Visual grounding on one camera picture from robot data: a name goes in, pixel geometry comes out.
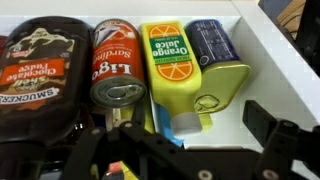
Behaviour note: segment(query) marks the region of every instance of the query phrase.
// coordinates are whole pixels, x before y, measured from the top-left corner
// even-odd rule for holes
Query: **smucker's label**
[[[0,111],[36,110],[60,99],[73,48],[74,40],[44,28],[9,47],[1,59]]]

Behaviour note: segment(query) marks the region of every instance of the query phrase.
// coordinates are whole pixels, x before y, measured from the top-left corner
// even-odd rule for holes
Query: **smucker's chocolate fudge bottle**
[[[73,129],[90,44],[89,25],[67,17],[35,18],[10,34],[0,59],[0,167],[34,161],[26,171],[26,162],[9,163],[0,179],[34,178],[45,147]]]

